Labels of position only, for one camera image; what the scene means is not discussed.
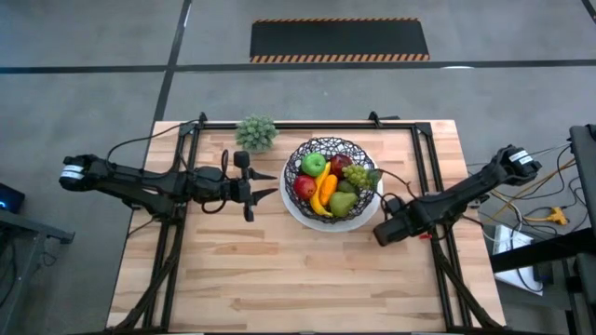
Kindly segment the orange mango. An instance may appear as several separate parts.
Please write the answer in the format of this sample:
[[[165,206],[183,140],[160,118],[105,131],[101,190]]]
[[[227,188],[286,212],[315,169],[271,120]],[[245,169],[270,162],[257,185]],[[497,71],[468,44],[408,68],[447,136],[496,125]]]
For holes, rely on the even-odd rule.
[[[331,199],[331,196],[335,193],[338,184],[338,179],[335,175],[328,175],[322,182],[319,188],[319,202],[322,206],[326,207]]]

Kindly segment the dark red apple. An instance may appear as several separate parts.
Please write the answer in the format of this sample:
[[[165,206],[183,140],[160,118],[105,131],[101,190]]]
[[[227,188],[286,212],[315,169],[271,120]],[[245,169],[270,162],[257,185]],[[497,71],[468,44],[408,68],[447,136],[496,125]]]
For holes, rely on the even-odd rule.
[[[344,178],[343,168],[347,168],[353,164],[352,159],[346,154],[335,154],[331,159],[330,173],[335,175],[340,181]]]

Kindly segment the black side desk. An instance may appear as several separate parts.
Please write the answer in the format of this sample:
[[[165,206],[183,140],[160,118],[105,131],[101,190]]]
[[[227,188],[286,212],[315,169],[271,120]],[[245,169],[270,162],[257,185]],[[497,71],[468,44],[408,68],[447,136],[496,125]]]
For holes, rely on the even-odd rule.
[[[591,231],[596,236],[596,124],[572,126],[569,133]]]

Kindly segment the green grapes bunch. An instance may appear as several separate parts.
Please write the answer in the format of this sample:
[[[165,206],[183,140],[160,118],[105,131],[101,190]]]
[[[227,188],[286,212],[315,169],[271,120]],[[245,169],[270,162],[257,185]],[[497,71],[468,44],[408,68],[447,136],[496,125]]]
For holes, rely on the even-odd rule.
[[[378,182],[382,179],[381,170],[377,168],[367,169],[364,166],[355,164],[343,167],[342,172],[348,182],[364,190],[375,191]]]

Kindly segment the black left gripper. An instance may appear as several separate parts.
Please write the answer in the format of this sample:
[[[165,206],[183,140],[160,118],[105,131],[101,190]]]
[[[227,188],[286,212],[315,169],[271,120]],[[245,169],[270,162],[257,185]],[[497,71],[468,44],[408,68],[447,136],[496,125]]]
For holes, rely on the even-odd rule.
[[[250,179],[255,181],[275,180],[275,176],[266,175],[257,172],[253,168],[244,167],[241,169],[241,176],[227,180],[229,195],[227,199],[236,203],[243,204],[243,215],[245,221],[254,221],[253,206],[257,206],[259,201],[266,196],[275,193],[278,188],[263,189],[260,191],[251,191]]]

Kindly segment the potted green plant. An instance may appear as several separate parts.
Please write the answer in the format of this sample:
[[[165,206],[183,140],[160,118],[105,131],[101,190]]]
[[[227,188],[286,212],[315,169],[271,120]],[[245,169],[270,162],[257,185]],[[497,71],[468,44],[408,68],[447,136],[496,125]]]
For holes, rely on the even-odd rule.
[[[261,154],[272,149],[278,135],[274,120],[267,115],[249,116],[237,124],[235,139],[243,150]]]

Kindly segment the yellow banana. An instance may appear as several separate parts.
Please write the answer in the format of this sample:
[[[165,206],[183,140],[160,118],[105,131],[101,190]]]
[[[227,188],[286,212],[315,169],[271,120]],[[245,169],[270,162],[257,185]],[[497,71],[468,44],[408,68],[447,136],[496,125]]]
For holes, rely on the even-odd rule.
[[[332,214],[320,203],[319,195],[320,195],[320,191],[321,191],[321,185],[324,182],[324,180],[328,177],[328,175],[330,174],[330,170],[331,170],[331,163],[327,162],[323,172],[315,178],[317,190],[316,190],[315,194],[309,200],[310,206],[316,214],[318,214],[319,216],[324,216],[324,217],[329,217],[329,218],[332,217]]]

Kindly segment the red pomegranate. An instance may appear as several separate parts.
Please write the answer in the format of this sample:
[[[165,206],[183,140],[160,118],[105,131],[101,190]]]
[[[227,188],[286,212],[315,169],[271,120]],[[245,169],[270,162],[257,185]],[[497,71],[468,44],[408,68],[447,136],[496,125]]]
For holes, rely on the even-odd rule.
[[[318,187],[313,177],[299,175],[293,183],[293,191],[302,200],[308,201],[317,191]]]

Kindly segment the black aluminium frame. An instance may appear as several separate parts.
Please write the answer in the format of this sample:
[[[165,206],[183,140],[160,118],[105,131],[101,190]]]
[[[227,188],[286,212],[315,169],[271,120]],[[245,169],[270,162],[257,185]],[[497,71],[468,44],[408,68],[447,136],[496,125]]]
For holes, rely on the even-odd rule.
[[[404,198],[467,175],[454,121],[282,121],[273,149],[254,168],[278,188],[243,219],[236,204],[188,209],[173,296],[158,295],[152,325],[171,332],[443,331],[475,320],[438,274],[429,239],[379,246],[373,227],[323,233],[283,204],[279,178],[289,156],[312,138],[357,143],[386,171],[386,191]]]

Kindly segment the yellow power plug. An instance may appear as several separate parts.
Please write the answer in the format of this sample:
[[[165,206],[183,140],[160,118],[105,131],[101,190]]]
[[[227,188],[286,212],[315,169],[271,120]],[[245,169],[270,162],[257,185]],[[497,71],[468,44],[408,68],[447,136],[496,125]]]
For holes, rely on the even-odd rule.
[[[565,216],[562,208],[560,207],[551,207],[549,208],[549,214],[546,217],[530,217],[524,216],[527,221],[535,221],[535,222],[552,222],[561,226],[567,225],[569,223],[568,218]]]

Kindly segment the black hazard-striped floor mat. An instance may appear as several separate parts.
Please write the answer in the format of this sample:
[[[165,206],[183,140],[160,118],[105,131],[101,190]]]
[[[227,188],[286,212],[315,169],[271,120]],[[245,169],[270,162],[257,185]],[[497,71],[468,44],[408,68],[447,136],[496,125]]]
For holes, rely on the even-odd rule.
[[[261,19],[251,26],[251,63],[428,61],[419,19]]]

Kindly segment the white round plate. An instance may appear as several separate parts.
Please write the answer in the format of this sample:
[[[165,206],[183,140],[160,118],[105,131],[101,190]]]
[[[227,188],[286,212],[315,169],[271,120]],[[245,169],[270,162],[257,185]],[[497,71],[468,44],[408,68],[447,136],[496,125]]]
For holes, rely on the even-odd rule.
[[[290,160],[287,160],[283,166],[282,172],[285,172],[285,168],[288,165]],[[346,221],[338,221],[336,223],[325,223],[323,221],[318,221],[315,219],[310,219],[303,214],[300,209],[291,201],[290,195],[288,191],[285,189],[286,182],[284,174],[280,175],[279,178],[279,189],[281,193],[282,201],[286,207],[286,209],[290,212],[290,214],[299,221],[302,225],[311,228],[313,230],[317,230],[320,232],[326,233],[343,233],[354,231],[363,225],[365,225],[377,212],[380,207],[381,197],[379,195],[374,195],[372,198],[372,202],[367,205],[363,212],[356,216],[354,219],[349,219]]]

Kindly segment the green apple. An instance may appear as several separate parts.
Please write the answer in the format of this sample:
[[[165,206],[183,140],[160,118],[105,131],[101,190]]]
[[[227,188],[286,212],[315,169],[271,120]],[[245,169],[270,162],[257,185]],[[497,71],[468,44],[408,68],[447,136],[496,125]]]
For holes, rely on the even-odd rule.
[[[326,167],[327,161],[323,154],[311,153],[307,154],[301,162],[301,169],[304,174],[316,178]]]

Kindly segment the black crossbar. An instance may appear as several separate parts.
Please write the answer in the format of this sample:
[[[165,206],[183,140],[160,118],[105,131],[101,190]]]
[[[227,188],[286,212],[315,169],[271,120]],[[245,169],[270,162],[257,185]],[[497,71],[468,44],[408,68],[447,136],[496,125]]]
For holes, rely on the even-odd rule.
[[[490,260],[493,272],[501,273],[542,262],[571,258],[580,253],[596,255],[596,236],[591,228],[501,252],[491,256]]]

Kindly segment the green pear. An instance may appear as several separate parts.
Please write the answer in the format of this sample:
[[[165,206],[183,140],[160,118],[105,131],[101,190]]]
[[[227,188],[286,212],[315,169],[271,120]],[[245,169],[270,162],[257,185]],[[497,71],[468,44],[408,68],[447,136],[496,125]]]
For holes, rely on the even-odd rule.
[[[329,206],[335,217],[343,218],[349,214],[349,211],[359,201],[354,193],[335,192],[332,194]]]

